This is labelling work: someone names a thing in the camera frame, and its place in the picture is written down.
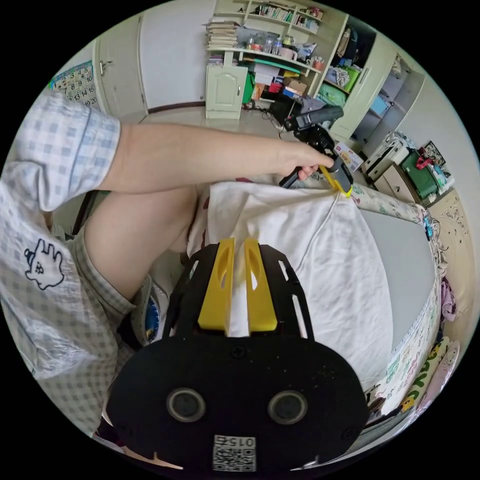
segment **bottle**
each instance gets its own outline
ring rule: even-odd
[[[263,52],[265,54],[271,54],[272,53],[272,46],[273,46],[273,41],[270,37],[268,37],[266,40],[265,40],[265,45],[263,46]]]
[[[275,43],[273,44],[273,48],[271,50],[272,54],[273,55],[280,55],[280,49],[282,48],[282,46],[283,46],[282,39],[280,37],[278,37],[275,40]]]

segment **plaid shirt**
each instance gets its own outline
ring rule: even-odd
[[[65,242],[41,211],[96,189],[120,137],[113,117],[42,93],[0,178],[0,299],[13,340],[43,391],[92,435],[115,376],[115,332]]]

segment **hand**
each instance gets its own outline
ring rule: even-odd
[[[288,142],[287,145],[288,148],[282,151],[284,160],[278,172],[283,177],[291,174],[296,167],[302,167],[298,172],[298,179],[304,181],[318,170],[319,165],[330,168],[334,164],[329,156],[316,151],[306,143]]]

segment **door handle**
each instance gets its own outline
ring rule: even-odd
[[[113,60],[109,60],[109,61],[102,61],[100,60],[100,76],[103,77],[104,74],[105,74],[105,67],[108,65],[108,64],[112,64],[113,63]]]
[[[363,75],[361,76],[360,81],[358,82],[359,85],[361,85],[362,82],[365,80],[365,77],[368,75],[369,70],[370,70],[370,67],[367,67],[367,68],[365,69],[365,71],[363,72]]]

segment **blanket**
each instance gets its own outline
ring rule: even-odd
[[[315,340],[346,359],[364,390],[385,377],[393,320],[387,276],[355,203],[331,190],[223,182],[200,199],[187,253],[235,238],[229,336],[248,335],[243,243],[286,254],[305,291]]]

